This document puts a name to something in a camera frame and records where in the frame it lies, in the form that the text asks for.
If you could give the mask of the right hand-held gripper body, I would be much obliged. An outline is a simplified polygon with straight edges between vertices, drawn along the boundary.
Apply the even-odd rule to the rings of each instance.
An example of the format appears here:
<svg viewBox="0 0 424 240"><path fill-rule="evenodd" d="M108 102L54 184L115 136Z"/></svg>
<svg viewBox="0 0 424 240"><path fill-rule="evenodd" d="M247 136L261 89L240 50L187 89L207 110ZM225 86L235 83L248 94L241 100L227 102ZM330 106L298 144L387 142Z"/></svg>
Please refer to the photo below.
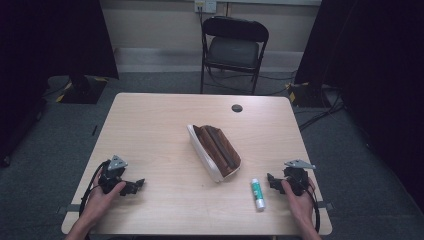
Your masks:
<svg viewBox="0 0 424 240"><path fill-rule="evenodd" d="M314 164L310 164L301 159L285 162L286 168L283 170L286 181L290 184L295 195L300 196L309 187L307 169L315 169Z"/></svg>

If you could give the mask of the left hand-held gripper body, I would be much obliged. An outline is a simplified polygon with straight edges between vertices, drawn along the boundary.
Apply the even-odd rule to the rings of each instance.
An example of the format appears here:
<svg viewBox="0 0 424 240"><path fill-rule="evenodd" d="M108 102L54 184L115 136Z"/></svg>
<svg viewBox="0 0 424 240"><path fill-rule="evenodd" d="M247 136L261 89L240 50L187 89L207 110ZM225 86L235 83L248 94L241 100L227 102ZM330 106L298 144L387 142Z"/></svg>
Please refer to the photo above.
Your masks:
<svg viewBox="0 0 424 240"><path fill-rule="evenodd" d="M121 176L127 166L128 163L117 155L102 164L98 185L104 194L110 193L122 181Z"/></svg>

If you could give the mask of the person's right hand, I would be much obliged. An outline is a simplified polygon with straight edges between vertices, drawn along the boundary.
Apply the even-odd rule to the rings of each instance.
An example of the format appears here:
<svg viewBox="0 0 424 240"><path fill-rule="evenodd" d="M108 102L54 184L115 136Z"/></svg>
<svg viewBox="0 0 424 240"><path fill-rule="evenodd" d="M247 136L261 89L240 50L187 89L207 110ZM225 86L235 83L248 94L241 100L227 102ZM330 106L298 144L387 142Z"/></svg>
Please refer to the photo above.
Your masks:
<svg viewBox="0 0 424 240"><path fill-rule="evenodd" d="M289 208L292 216L295 219L295 223L299 229L302 226L313 226L312 214L313 214L313 200L307 192L304 192L301 196L297 196L293 193L290 184L286 180L281 182L286 197L289 203Z"/></svg>

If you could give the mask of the person's left hand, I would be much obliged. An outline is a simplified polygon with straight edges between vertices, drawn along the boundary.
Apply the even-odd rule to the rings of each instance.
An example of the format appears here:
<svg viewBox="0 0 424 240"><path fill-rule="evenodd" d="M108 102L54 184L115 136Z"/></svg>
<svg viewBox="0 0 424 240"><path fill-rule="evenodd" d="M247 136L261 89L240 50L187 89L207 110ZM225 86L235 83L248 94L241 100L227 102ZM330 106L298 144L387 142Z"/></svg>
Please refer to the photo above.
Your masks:
<svg viewBox="0 0 424 240"><path fill-rule="evenodd" d="M98 187L99 171L93 181L93 189L90 192L87 203L79 218L79 222L91 229L107 213L112 206L112 202L120 195L120 191L126 186L125 182L119 182L109 193L105 194L101 187Z"/></svg>

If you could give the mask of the white and green glue stick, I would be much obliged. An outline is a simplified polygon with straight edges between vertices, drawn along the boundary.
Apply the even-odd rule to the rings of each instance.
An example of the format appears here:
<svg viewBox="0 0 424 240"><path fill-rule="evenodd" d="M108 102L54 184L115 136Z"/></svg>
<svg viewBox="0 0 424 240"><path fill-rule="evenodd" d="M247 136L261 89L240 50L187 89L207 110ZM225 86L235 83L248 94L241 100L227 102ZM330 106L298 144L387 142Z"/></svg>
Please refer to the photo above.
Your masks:
<svg viewBox="0 0 424 240"><path fill-rule="evenodd" d="M266 206L265 206L265 201L264 201L262 188L261 188L259 180L256 178L253 178L251 180L250 186L254 196L256 209L258 211L264 211Z"/></svg>

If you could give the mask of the black stand base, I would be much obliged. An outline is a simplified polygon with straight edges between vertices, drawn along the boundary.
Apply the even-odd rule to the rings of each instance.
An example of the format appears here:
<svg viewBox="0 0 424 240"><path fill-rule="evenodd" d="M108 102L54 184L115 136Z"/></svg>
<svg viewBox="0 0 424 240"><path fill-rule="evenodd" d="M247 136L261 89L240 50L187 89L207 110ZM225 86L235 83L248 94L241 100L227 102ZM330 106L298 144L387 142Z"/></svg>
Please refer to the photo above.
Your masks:
<svg viewBox="0 0 424 240"><path fill-rule="evenodd" d="M329 108L331 106L321 87L309 83L287 85L290 102L301 108Z"/></svg>
<svg viewBox="0 0 424 240"><path fill-rule="evenodd" d="M107 83L108 80L103 77L70 75L69 83L56 101L66 104L96 104Z"/></svg>

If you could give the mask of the black folding chair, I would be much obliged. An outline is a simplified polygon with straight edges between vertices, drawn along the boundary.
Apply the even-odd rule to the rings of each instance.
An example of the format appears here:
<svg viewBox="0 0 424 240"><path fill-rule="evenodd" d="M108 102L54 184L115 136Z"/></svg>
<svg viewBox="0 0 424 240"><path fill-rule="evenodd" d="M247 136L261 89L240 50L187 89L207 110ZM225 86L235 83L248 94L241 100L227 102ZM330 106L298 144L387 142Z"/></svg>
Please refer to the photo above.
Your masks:
<svg viewBox="0 0 424 240"><path fill-rule="evenodd" d="M200 92L205 72L212 68L250 73L255 93L257 79L269 40L269 31L257 21L213 16L201 23L202 60Z"/></svg>

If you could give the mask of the dark curtain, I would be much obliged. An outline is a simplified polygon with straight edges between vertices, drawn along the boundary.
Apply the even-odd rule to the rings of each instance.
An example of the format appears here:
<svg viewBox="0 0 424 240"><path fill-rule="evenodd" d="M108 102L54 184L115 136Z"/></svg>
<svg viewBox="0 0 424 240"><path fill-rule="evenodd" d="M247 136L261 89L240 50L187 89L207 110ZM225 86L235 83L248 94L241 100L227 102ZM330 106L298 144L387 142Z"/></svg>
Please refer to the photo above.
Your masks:
<svg viewBox="0 0 424 240"><path fill-rule="evenodd" d="M340 88L424 212L424 0L321 0L295 81Z"/></svg>
<svg viewBox="0 0 424 240"><path fill-rule="evenodd" d="M0 167L70 75L119 77L100 0L0 0Z"/></svg>

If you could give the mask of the white wall socket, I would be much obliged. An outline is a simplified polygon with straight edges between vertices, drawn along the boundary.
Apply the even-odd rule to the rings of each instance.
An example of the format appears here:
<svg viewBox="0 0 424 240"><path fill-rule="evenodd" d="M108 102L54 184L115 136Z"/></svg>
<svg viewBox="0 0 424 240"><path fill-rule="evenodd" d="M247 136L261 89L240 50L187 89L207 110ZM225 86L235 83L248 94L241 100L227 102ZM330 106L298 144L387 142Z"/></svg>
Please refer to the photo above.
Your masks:
<svg viewBox="0 0 424 240"><path fill-rule="evenodd" d="M214 14L217 11L217 1L216 0L195 0L194 11L196 13Z"/></svg>

